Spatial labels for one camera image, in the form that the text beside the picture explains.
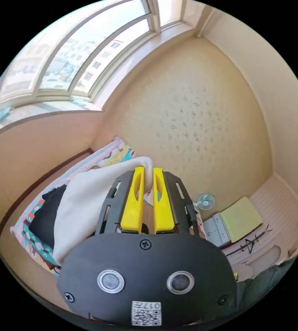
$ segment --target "bed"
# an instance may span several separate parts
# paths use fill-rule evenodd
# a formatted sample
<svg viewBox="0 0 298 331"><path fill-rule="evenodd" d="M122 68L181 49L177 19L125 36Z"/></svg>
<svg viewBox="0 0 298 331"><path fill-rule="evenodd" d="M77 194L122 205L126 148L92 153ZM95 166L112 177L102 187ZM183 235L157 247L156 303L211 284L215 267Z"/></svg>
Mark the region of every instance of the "bed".
<svg viewBox="0 0 298 331"><path fill-rule="evenodd" d="M203 222L206 239L221 248L241 240L262 224L263 220L247 197Z"/></svg>
<svg viewBox="0 0 298 331"><path fill-rule="evenodd" d="M45 200L42 198L54 189L61 188L78 173L95 168L102 168L119 162L127 161L140 156L129 145L119 137L115 137L111 143L94 152L84 160L80 161L59 178L50 183L36 198L27 206L16 224L10 228L11 233L26 250L30 257L40 264L44 269L53 275L58 276L60 266L53 259L53 247L41 241L31 230L30 224L35 213L39 211ZM144 195L143 221L152 228L153 225L153 191ZM203 225L200 214L197 214L197 223L200 231L203 232Z"/></svg>

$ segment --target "window frame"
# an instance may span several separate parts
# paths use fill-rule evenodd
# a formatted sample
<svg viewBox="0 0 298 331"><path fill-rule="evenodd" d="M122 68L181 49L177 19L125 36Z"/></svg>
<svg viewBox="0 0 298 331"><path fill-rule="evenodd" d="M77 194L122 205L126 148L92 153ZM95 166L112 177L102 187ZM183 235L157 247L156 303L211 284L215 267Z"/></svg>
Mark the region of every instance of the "window frame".
<svg viewBox="0 0 298 331"><path fill-rule="evenodd" d="M85 18L75 22L72 27L65 31L58 40L56 40L55 44L51 47L49 53L42 58L39 68L35 73L33 80L29 86L29 89L26 91L16 91L4 96L0 96L0 110L4 107L8 106L19 106L19 104L29 104L37 102L37 100L46 100L46 101L55 101L55 100L70 100L71 96L79 96L83 97L88 101L93 101L94 97L97 95L99 90L103 87L105 82L109 79L109 77L113 74L114 70L120 65L132 52L134 52L139 46L145 43L148 39L156 36L161 31L168 29L172 26L183 23L183 16L185 12L185 6L188 0L182 0L182 9L180 20L172 22L164 27L160 27L160 16L159 16L159 8L157 0L141 0L145 12L144 14L124 26L120 27L116 31L114 31L110 36L108 36L103 42L101 42L98 47L86 58L83 65L80 67L75 77L71 81L69 88L67 90L62 89L40 89L40 85L42 79L44 77L45 72L47 71L49 65L54 60L56 54L60 51L65 42L83 25L92 20L97 15L105 12L106 10L123 4L125 2L129 2L131 0L115 0L115 2L97 9L90 13ZM97 77L93 85L91 86L88 93L77 91L76 85L78 84L80 78L86 69L90 66L94 58L103 50L103 48L108 45L113 39L115 39L120 33L130 28L132 25L142 21L147 20L149 25L149 31L129 45L127 45L121 52L119 52L114 59L112 59L109 64L104 68L104 70ZM5 77L7 77L8 71L10 70L13 61L9 64L9 66L4 71L1 79L0 79L0 92L3 86L3 81Z"/></svg>

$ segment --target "window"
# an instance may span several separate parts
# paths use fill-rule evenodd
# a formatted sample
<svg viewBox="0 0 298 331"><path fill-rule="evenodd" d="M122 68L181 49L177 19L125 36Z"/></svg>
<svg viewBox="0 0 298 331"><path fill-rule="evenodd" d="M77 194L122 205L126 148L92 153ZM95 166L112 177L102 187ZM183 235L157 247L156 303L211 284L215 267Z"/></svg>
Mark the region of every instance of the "window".
<svg viewBox="0 0 298 331"><path fill-rule="evenodd" d="M93 68L98 69L100 67L101 63L94 61L94 64L92 65Z"/></svg>
<svg viewBox="0 0 298 331"><path fill-rule="evenodd" d="M111 45L112 48L117 48L118 46L120 46L120 44L117 43L117 42L114 42L114 43Z"/></svg>
<svg viewBox="0 0 298 331"><path fill-rule="evenodd" d="M103 52L102 54L101 54L101 57L103 57L103 58L108 58L109 57L109 55L110 55L110 53L108 53L108 52Z"/></svg>
<svg viewBox="0 0 298 331"><path fill-rule="evenodd" d="M91 63L91 66L96 68L97 70L94 73L94 78L95 80L99 77L99 75L103 72L103 70L109 65L109 63L126 47L128 46L131 42L145 34L146 32L150 31L149 29L149 24L147 20L140 21L133 26L129 27L122 33L120 33L117 37L117 39L120 41L118 45L122 45L118 47L113 53L109 53L108 50L111 50L111 46L107 45L102 49L101 54L103 55L104 53L109 54L109 60L106 61L104 64L99 63L97 60L101 58L101 55L96 56L93 59L93 62ZM89 90L92 86L93 80L90 81L91 83L84 84L83 87L76 87L76 91L81 91L85 93L89 93Z"/></svg>
<svg viewBox="0 0 298 331"><path fill-rule="evenodd" d="M145 14L146 9L143 6L142 0L123 2L96 15L75 31L70 39L76 41L77 47L84 46L87 42L94 41L95 45L92 49L94 50L106 39L107 36L110 36L127 23ZM57 57L52 60L51 65L53 65L53 62L56 61L56 59ZM85 60L86 58L82 57L79 61L79 65L81 66ZM68 74L67 79L72 81L77 72L78 71L75 70L72 74ZM58 75L64 76L64 73L61 71Z"/></svg>
<svg viewBox="0 0 298 331"><path fill-rule="evenodd" d="M72 28L75 23L90 15L93 10L104 7L111 2L113 2L113 0L100 1L75 10L50 24L29 41L10 64L10 69L2 82L0 101L7 99L10 93L19 95L28 93L34 78L38 74L39 68L43 65L46 54L53 50L55 43L60 38L61 34ZM45 49L36 54L35 52L40 46L44 46ZM37 61L37 69L35 72L19 73L17 70L14 70L14 68L19 65L20 61L32 62L33 55L35 55L35 60Z"/></svg>
<svg viewBox="0 0 298 331"><path fill-rule="evenodd" d="M93 75L92 75L91 73L89 73L89 72L85 72L84 74L85 74L85 75L84 75L84 78L83 78L84 80L90 80L90 79L92 78L92 76L93 76Z"/></svg>
<svg viewBox="0 0 298 331"><path fill-rule="evenodd" d="M160 26L179 21L181 18L182 0L157 0Z"/></svg>

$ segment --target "wall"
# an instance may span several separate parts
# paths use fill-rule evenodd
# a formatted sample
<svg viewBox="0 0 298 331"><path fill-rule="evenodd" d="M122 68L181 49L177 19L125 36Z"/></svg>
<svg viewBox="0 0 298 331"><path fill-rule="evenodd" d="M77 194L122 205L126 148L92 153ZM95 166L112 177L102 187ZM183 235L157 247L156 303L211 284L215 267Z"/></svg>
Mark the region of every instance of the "wall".
<svg viewBox="0 0 298 331"><path fill-rule="evenodd" d="M141 68L110 103L92 147L118 135L182 178L194 201L213 193L211 213L250 197L270 176L270 144L237 67L208 40L188 37Z"/></svg>
<svg viewBox="0 0 298 331"><path fill-rule="evenodd" d="M203 36L221 49L251 86L266 120L273 167L298 196L298 80L277 51L236 18L214 9Z"/></svg>
<svg viewBox="0 0 298 331"><path fill-rule="evenodd" d="M31 184L90 146L103 115L51 113L0 130L0 221Z"/></svg>

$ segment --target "white towel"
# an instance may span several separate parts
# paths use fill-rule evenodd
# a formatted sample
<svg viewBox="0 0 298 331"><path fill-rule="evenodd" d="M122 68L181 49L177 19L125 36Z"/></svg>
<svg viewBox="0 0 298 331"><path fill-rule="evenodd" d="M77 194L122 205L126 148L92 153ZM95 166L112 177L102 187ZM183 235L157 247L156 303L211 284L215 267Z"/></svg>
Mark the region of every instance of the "white towel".
<svg viewBox="0 0 298 331"><path fill-rule="evenodd" d="M117 177L145 168L144 192L153 186L153 163L138 157L74 176L63 194L54 225L53 258L61 265L69 251L95 230L103 202Z"/></svg>

